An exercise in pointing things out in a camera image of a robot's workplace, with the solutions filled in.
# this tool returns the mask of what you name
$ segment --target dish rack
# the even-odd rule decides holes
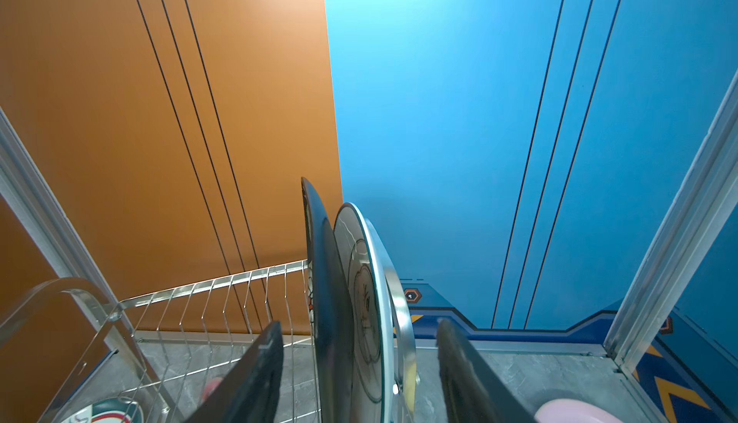
[[[87,280],[50,280],[29,291],[0,323],[0,347],[52,297],[67,293],[97,332],[39,421],[65,421],[81,408],[117,398],[143,409],[141,421],[134,414],[133,423],[170,423],[185,421],[207,397],[206,386],[240,360],[258,332],[279,320],[285,350],[274,421],[321,421],[307,270],[306,261],[296,261],[117,304]],[[412,321],[397,274],[391,267],[384,273],[396,336],[392,420],[413,421]]]

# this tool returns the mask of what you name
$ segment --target wire dish rack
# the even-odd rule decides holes
[[[394,421],[412,421],[415,344],[404,294],[387,271],[397,336]],[[95,402],[117,398],[123,421],[186,420],[208,390],[237,363],[272,320],[283,330],[284,363],[277,423],[321,421],[311,323],[311,282],[305,261],[203,280],[106,303],[87,280],[62,278],[32,289],[0,324],[0,347],[24,320],[65,292],[97,333],[39,421],[65,421]],[[133,406],[143,415],[136,418]]]

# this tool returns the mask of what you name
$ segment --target silver metal profile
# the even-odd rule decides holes
[[[0,195],[59,277],[89,280],[107,299],[117,301],[2,108]]]
[[[738,202],[738,72],[604,341],[635,370]]]

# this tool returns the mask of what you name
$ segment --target pink object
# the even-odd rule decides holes
[[[546,402],[535,418],[539,423],[623,423],[599,407],[573,399]]]
[[[215,392],[218,385],[223,381],[223,377],[217,376],[216,378],[213,378],[212,380],[208,381],[208,383],[205,385],[205,388],[202,389],[202,400],[206,400],[208,397],[210,397],[210,394],[213,394]]]

